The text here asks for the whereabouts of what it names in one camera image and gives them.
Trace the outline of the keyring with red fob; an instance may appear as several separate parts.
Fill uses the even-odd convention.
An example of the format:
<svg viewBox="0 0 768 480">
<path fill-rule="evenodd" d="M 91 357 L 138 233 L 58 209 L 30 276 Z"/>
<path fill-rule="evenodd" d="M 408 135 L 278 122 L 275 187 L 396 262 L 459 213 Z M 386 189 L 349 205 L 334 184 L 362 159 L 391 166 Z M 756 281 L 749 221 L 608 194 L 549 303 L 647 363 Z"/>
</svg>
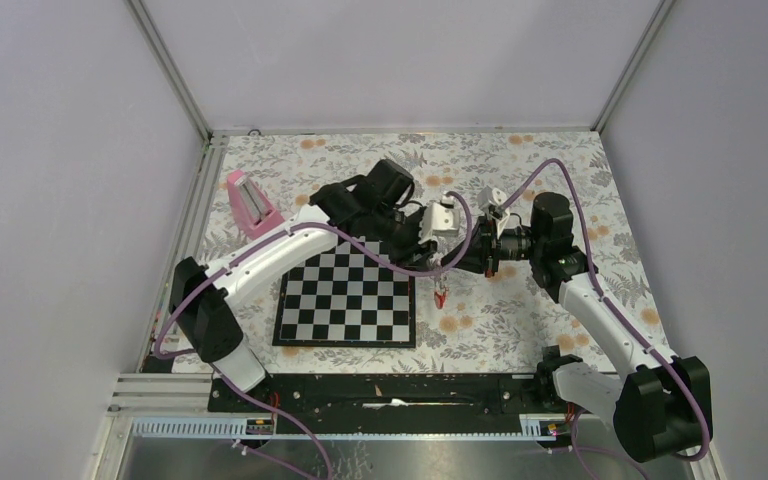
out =
<svg viewBox="0 0 768 480">
<path fill-rule="evenodd" d="M 443 268 L 433 277 L 433 299 L 435 307 L 442 310 L 449 295 L 448 274 Z"/>
</svg>

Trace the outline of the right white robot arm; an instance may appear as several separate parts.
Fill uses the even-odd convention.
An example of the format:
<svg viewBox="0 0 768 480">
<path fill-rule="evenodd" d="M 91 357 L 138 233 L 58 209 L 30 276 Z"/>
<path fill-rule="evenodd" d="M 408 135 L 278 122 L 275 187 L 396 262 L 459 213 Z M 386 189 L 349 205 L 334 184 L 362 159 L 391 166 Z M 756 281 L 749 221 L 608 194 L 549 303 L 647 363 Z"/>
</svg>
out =
<svg viewBox="0 0 768 480">
<path fill-rule="evenodd" d="M 488 208 L 444 264 L 492 277 L 502 262 L 528 262 L 535 283 L 585 327 L 616 372 L 607 376 L 552 347 L 535 372 L 537 405 L 557 412 L 573 403 L 597 416 L 637 462 L 691 448 L 705 456 L 713 437 L 707 367 L 656 346 L 602 287 L 592 259 L 574 243 L 569 199 L 538 195 L 527 227 L 505 229 L 499 208 Z"/>
</svg>

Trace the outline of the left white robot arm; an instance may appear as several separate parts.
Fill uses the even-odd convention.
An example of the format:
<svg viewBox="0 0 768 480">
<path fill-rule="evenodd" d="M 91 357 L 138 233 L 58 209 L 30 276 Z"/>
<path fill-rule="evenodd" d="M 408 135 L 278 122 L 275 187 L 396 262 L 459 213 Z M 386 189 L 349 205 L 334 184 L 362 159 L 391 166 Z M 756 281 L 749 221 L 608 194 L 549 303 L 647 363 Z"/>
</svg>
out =
<svg viewBox="0 0 768 480">
<path fill-rule="evenodd" d="M 307 205 L 236 252 L 210 264 L 194 258 L 175 267 L 170 317 L 162 329 L 178 326 L 198 358 L 232 385 L 232 398 L 248 411 L 269 401 L 267 372 L 249 348 L 232 305 L 342 240 L 379 241 L 388 261 L 420 270 L 435 253 L 436 237 L 456 233 L 460 218 L 451 194 L 407 214 L 404 202 L 413 177 L 389 159 L 365 175 L 327 184 Z"/>
</svg>

